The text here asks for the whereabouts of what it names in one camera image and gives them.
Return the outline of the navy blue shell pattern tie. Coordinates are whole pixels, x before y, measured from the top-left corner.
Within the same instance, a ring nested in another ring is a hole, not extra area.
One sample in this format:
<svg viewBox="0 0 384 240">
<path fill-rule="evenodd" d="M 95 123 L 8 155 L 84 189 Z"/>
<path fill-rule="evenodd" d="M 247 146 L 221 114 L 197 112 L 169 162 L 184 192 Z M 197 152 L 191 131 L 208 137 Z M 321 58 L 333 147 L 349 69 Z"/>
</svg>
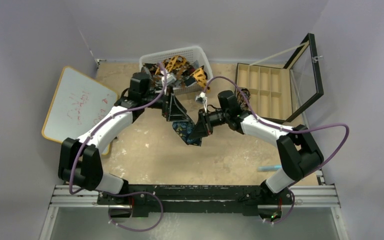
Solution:
<svg viewBox="0 0 384 240">
<path fill-rule="evenodd" d="M 202 144 L 202 139 L 190 139 L 190 134 L 195 128 L 195 123 L 193 121 L 175 121 L 172 123 L 172 128 L 176 134 L 185 142 L 187 145 L 200 147 Z"/>
</svg>

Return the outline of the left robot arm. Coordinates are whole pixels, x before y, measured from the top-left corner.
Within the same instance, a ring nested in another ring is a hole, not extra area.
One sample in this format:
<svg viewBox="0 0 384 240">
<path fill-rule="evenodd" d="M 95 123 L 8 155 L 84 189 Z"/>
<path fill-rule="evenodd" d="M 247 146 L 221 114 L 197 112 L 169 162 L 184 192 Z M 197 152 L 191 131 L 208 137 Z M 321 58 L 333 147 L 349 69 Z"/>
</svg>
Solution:
<svg viewBox="0 0 384 240">
<path fill-rule="evenodd" d="M 151 76 L 144 72 L 134 73 L 130 85 L 113 105 L 109 113 L 92 129 L 76 139 L 66 138 L 60 149 L 58 177 L 88 191 L 109 193 L 118 205 L 129 199 L 128 182 L 105 173 L 101 153 L 125 128 L 132 125 L 146 108 L 160 109 L 168 122 L 185 120 L 186 110 L 176 103 L 171 84 L 173 73 L 163 73 L 162 89 L 151 88 Z"/>
</svg>

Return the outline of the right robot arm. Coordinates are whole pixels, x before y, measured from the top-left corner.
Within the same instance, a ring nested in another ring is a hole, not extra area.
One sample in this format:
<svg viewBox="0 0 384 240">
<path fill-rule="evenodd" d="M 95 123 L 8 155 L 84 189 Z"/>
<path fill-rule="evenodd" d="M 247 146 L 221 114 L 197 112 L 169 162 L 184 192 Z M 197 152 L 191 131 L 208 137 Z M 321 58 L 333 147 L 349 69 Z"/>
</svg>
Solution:
<svg viewBox="0 0 384 240">
<path fill-rule="evenodd" d="M 200 109 L 198 121 L 187 138 L 190 141 L 201 140 L 211 135 L 214 127 L 227 124 L 233 131 L 275 146 L 281 168 L 261 184 L 260 196 L 264 202 L 274 203 L 280 198 L 282 190 L 300 181 L 324 162 L 313 136 L 309 132 L 301 133 L 307 129 L 304 125 L 282 128 L 275 124 L 268 127 L 266 119 L 254 117 L 249 110 L 240 107 L 233 91 L 224 90 L 217 97 L 220 108 L 210 113 Z"/>
</svg>

